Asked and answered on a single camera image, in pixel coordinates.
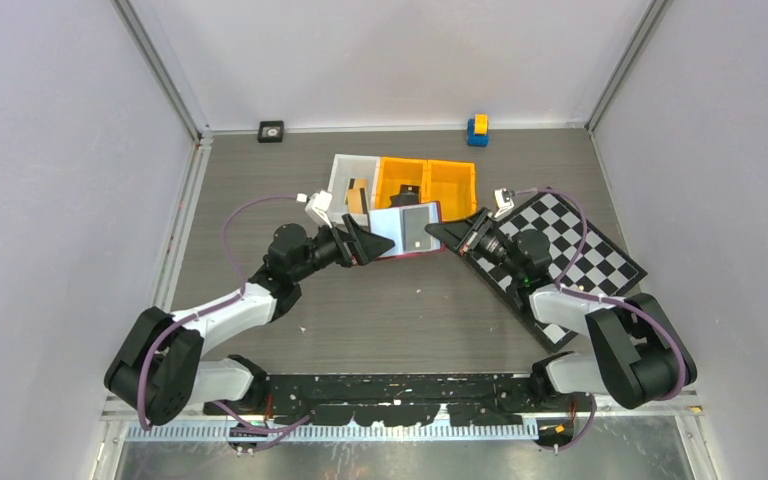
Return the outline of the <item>grey chip credit card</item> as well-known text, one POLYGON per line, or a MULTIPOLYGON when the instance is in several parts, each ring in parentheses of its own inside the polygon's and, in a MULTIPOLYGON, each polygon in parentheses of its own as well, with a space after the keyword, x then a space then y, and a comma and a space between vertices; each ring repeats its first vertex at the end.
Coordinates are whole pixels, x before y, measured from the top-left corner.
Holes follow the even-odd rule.
POLYGON ((405 253, 430 252, 437 248, 437 240, 425 232, 424 227, 436 219, 433 204, 419 204, 402 212, 402 246, 405 253))

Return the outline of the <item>red card holder wallet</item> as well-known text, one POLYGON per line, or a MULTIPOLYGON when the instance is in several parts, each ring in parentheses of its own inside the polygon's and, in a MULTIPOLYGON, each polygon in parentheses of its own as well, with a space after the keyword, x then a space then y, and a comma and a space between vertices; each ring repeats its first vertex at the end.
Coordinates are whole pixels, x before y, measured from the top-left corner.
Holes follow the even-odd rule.
POLYGON ((393 241, 379 260, 439 252, 445 249, 425 227, 441 221, 438 202, 371 210, 368 226, 373 234, 393 241))

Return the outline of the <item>orange gold credit card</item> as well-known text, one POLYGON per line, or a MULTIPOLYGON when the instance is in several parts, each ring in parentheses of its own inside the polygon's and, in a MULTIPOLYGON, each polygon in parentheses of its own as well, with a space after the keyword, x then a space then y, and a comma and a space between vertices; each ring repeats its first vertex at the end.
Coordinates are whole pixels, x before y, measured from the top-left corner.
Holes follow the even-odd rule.
POLYGON ((347 191, 350 192, 350 191, 354 191, 354 190, 367 191, 368 190, 368 179, 367 178, 357 178, 357 177, 350 178, 349 181, 348 181, 348 184, 347 184, 347 191))

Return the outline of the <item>dark grey credit card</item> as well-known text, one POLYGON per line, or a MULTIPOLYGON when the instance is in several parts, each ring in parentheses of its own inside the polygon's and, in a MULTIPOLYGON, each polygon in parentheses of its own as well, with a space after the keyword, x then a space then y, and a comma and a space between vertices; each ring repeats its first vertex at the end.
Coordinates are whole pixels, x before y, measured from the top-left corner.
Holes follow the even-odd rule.
POLYGON ((421 195, 419 186, 403 184, 400 186, 397 194, 390 196, 390 207, 397 208, 417 205, 420 203, 420 200, 421 195))

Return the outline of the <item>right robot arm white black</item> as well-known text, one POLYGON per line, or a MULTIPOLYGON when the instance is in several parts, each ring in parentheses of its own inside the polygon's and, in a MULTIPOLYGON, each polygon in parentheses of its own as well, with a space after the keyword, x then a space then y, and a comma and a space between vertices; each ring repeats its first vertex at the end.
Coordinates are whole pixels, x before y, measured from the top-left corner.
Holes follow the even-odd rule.
POLYGON ((510 278, 508 293, 534 320, 589 338, 589 354, 562 352, 533 364, 529 388, 540 408, 556 410, 571 394, 590 393, 635 409, 671 399, 697 379, 692 356, 654 296, 592 294, 551 280, 544 233, 508 236, 486 209, 425 230, 455 254, 500 268, 510 278))

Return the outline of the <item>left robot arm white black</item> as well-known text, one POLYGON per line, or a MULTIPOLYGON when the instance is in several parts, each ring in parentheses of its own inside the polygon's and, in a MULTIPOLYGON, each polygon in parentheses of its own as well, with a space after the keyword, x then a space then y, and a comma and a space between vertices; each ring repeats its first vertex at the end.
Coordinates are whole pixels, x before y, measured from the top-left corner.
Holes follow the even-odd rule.
POLYGON ((265 385, 255 380, 260 369, 241 357, 205 356, 285 315, 301 298, 307 277, 332 264, 365 266, 394 247, 351 215, 343 220, 342 228, 319 226, 313 237, 298 224, 285 224, 241 288, 189 310, 141 312, 105 373, 105 388, 135 409, 145 429, 169 423, 192 404, 229 400, 244 414, 258 412, 267 398, 265 385))

